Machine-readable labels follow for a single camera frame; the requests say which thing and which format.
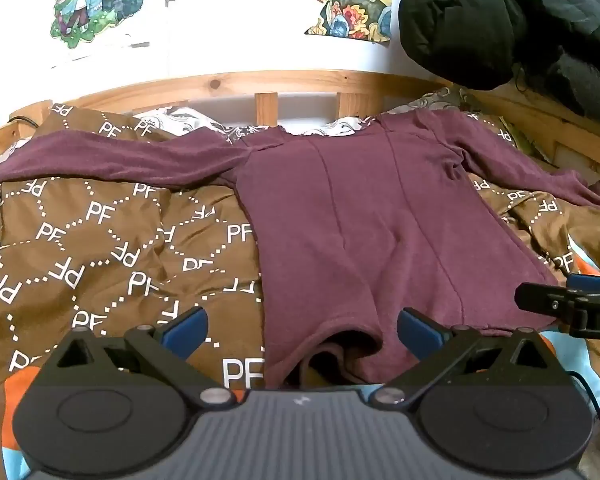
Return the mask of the white floral pillow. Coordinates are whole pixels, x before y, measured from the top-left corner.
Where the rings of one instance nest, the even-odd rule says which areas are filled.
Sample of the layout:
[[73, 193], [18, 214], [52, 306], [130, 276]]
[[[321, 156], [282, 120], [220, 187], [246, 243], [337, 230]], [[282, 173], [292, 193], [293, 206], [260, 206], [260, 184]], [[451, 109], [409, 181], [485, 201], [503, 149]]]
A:
[[[472, 119], [479, 119], [478, 110], [467, 101], [462, 89], [444, 88], [427, 93], [420, 99], [390, 110], [392, 114], [411, 110], [460, 110]], [[65, 103], [56, 103], [42, 124], [34, 128], [37, 136], [56, 131], [84, 131], [105, 138], [162, 142], [174, 136], [184, 136], [208, 128], [233, 143], [243, 136], [262, 131], [262, 126], [227, 126], [191, 107], [161, 107], [135, 116], [96, 112]]]

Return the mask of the yellow-green cloth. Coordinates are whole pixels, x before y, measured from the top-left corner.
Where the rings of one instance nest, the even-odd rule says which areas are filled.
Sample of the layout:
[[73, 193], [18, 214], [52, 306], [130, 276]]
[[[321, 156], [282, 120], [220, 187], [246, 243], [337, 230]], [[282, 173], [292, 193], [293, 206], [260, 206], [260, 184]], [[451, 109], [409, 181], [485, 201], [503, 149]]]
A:
[[534, 143], [522, 131], [508, 122], [504, 117], [498, 116], [502, 138], [516, 150], [533, 157], [541, 162], [548, 162], [548, 158], [539, 150]]

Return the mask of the black puffer jacket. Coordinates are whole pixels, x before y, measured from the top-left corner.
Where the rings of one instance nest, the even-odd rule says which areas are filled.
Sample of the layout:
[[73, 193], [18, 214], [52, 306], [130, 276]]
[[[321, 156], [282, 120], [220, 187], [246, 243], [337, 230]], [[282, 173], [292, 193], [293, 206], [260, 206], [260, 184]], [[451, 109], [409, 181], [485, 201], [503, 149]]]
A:
[[521, 77], [600, 122], [600, 0], [401, 0], [399, 28], [430, 73], [481, 91]]

